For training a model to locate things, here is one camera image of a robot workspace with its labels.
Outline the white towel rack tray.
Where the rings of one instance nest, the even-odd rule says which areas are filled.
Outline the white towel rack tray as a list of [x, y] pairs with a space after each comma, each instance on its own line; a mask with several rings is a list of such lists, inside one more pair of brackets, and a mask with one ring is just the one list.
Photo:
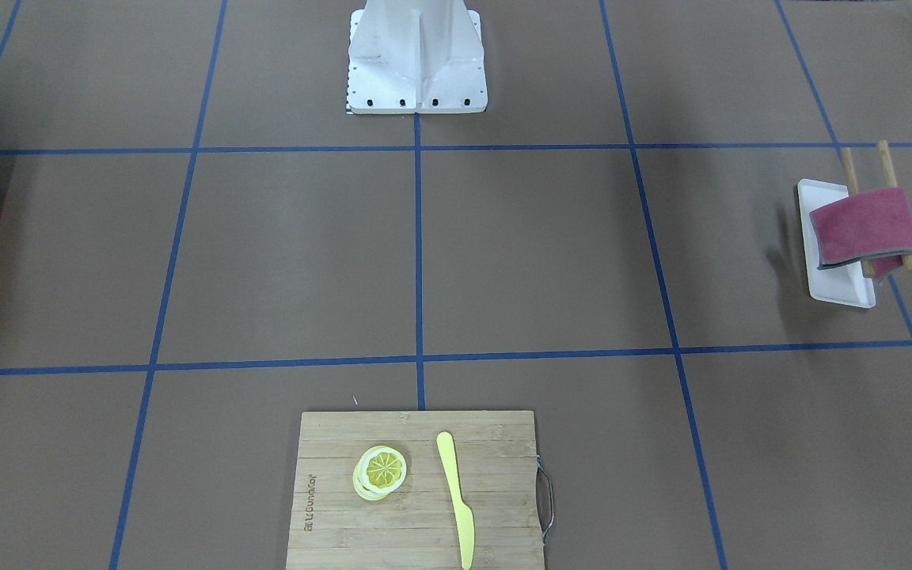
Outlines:
[[861, 263], [844, 264], [835, 269], [820, 268], [820, 248], [811, 213], [849, 196], [846, 185], [801, 178], [796, 185], [797, 208], [806, 259], [808, 293], [817, 302], [854, 308], [876, 305], [875, 284], [866, 278]]

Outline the pink microfibre cloth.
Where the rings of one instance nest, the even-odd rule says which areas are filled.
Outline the pink microfibre cloth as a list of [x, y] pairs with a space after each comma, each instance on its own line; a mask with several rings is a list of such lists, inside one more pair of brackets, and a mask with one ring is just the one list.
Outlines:
[[820, 270], [862, 260], [873, 263], [882, 280], [912, 256], [912, 210], [902, 187], [858, 192], [808, 213]]

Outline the wooden rack rod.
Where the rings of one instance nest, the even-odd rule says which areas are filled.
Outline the wooden rack rod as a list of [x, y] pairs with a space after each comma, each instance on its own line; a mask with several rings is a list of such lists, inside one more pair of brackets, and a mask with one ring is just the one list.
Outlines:
[[[891, 160], [891, 148], [889, 141], [886, 139], [881, 139], [876, 142], [877, 153], [880, 156], [880, 164], [882, 165], [882, 174], [884, 183], [887, 187], [900, 187], [899, 180], [896, 174], [896, 169]], [[912, 272], [912, 255], [901, 255], [899, 256], [901, 266], [908, 272]]]
[[[857, 178], [857, 169], [855, 169], [853, 161], [852, 149], [850, 147], [842, 147], [840, 149], [840, 155], [842, 167], [844, 169], [847, 181], [848, 195], [850, 195], [850, 197], [854, 197], [859, 194], [859, 184]], [[859, 264], [861, 264], [861, 271], [862, 274], [864, 274], [865, 278], [875, 278], [875, 265], [871, 260], [864, 259], [864, 257], [862, 257], [862, 259], [859, 260]]]

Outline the bamboo cutting board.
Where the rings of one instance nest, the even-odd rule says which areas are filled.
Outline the bamboo cutting board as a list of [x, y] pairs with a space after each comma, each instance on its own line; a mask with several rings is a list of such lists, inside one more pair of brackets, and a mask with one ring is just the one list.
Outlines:
[[[536, 422], [521, 411], [304, 412], [294, 466], [289, 569], [460, 569], [445, 465], [435, 441], [454, 444], [453, 472], [475, 526], [473, 569], [543, 569]], [[352, 477], [374, 447], [397, 450], [405, 480], [366, 500]]]

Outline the yellow lemon slices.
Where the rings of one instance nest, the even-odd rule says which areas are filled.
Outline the yellow lemon slices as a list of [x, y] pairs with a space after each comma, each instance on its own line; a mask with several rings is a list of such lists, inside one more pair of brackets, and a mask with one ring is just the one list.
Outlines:
[[352, 487], [366, 501], [379, 501], [398, 490], [408, 475], [408, 462], [399, 450], [376, 445], [366, 450], [352, 470]]

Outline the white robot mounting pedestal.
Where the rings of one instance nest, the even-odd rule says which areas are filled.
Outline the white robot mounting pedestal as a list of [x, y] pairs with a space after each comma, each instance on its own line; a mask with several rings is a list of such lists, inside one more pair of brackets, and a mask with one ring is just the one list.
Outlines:
[[463, 1], [368, 1], [348, 26], [345, 109], [355, 115], [488, 108], [481, 15]]

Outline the yellow plastic knife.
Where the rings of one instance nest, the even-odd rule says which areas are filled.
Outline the yellow plastic knife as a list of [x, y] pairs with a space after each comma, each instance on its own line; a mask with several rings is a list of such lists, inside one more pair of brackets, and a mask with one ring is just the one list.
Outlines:
[[458, 455], [453, 435], [449, 431], [441, 431], [435, 437], [435, 447], [440, 455], [446, 486], [451, 498], [458, 534], [460, 566], [461, 569], [471, 569], [475, 551], [477, 551], [477, 524], [475, 524], [472, 509], [463, 499]]

